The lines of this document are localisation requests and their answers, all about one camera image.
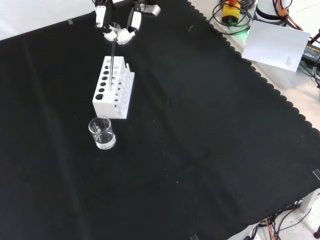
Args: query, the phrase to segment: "table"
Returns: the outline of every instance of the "table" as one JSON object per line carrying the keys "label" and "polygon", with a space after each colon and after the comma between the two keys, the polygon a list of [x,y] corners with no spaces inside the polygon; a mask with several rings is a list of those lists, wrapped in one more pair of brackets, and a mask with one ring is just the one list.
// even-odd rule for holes
{"label": "table", "polygon": [[316,189],[318,132],[185,1],[160,6],[116,49],[137,78],[111,151],[88,131],[94,14],[1,42],[1,238],[225,240]]}
{"label": "table", "polygon": [[[190,0],[190,3],[195,7],[195,9],[199,10],[207,20],[212,16],[212,9],[218,4],[218,2],[219,1],[208,2],[205,0]],[[304,28],[306,32],[309,32],[311,33],[311,36],[314,36],[320,27],[316,24],[316,21],[313,20],[313,18],[317,15],[315,13],[318,12],[319,9],[320,4],[317,1],[304,1],[303,3],[300,1],[294,1],[290,9],[290,15],[297,23],[300,24],[300,26],[302,26],[302,28]],[[251,9],[250,13],[253,15],[254,11],[255,10],[253,8]],[[225,30],[221,25],[217,24],[214,19],[211,20],[210,23],[213,24],[214,27],[219,31]],[[246,38],[245,34],[233,36],[225,35],[224,37],[228,42],[230,42],[231,46],[235,48],[237,52],[243,52]],[[251,62],[256,71],[259,72],[261,76],[266,78],[269,83],[273,84],[274,88],[280,91],[288,101],[292,102],[293,105],[299,110],[300,114],[304,115],[306,120],[309,121],[314,128],[318,130],[320,129],[320,117],[318,114],[320,112],[320,93],[314,80],[310,80],[308,76],[299,71],[297,73],[291,73],[289,71],[267,66],[262,63],[253,61]],[[277,84],[277,80],[275,80],[283,74],[290,74],[292,78],[304,79],[298,81],[306,81],[306,83],[292,89],[283,89]],[[318,193],[319,190],[316,190],[305,197],[301,206],[303,212],[307,212],[307,210],[310,209]],[[255,226],[255,224],[248,226],[242,232],[231,237],[230,240],[242,240],[250,231],[252,231]]]}

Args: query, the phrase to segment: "orange cable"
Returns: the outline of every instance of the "orange cable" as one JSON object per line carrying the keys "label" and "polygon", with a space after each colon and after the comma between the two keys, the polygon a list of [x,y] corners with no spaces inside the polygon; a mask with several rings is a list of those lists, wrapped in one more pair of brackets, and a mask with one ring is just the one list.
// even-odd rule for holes
{"label": "orange cable", "polygon": [[278,14],[281,17],[287,16],[287,18],[293,23],[293,25],[295,25],[299,30],[303,31],[303,29],[298,24],[296,24],[295,21],[293,21],[293,19],[289,16],[288,11],[286,9],[282,8],[280,0],[277,0],[277,3],[278,3],[278,6],[279,6]]}
{"label": "orange cable", "polygon": [[266,226],[268,227],[268,230],[269,230],[269,233],[270,233],[270,235],[272,237],[272,240],[275,240],[274,234],[272,233],[272,231],[271,231],[271,229],[269,227],[269,223],[268,223],[267,219],[265,220],[265,223],[266,223]]}

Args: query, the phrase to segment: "electronic device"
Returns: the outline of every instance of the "electronic device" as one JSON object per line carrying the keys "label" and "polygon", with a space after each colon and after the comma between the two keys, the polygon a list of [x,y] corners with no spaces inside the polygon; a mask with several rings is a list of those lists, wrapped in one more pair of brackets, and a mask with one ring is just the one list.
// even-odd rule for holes
{"label": "electronic device", "polygon": [[319,58],[320,47],[308,43],[305,47],[301,60],[314,66]]}

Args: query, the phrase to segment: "rack hole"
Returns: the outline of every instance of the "rack hole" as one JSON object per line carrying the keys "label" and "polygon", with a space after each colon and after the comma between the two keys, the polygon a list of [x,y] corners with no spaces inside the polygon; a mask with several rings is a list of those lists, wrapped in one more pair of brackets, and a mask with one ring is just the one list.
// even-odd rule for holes
{"label": "rack hole", "polygon": [[97,94],[96,96],[95,96],[95,99],[97,99],[97,100],[101,100],[101,99],[103,99],[104,98],[104,95],[103,94]]}

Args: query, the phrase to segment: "white floor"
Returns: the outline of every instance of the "white floor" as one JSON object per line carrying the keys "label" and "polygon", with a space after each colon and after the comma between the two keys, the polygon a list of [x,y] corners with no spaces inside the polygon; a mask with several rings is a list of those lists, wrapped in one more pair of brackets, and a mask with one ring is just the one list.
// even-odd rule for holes
{"label": "white floor", "polygon": [[[281,229],[289,227],[298,223],[307,213],[302,212],[297,209],[290,213],[281,225]],[[283,217],[288,213],[288,211],[283,212],[275,220],[275,224],[278,226]],[[279,236],[281,240],[315,240],[314,232],[318,230],[320,226],[320,195],[314,202],[310,214],[298,225],[288,228],[280,232]],[[266,227],[259,228],[258,234],[261,240],[269,240],[269,232]]]}

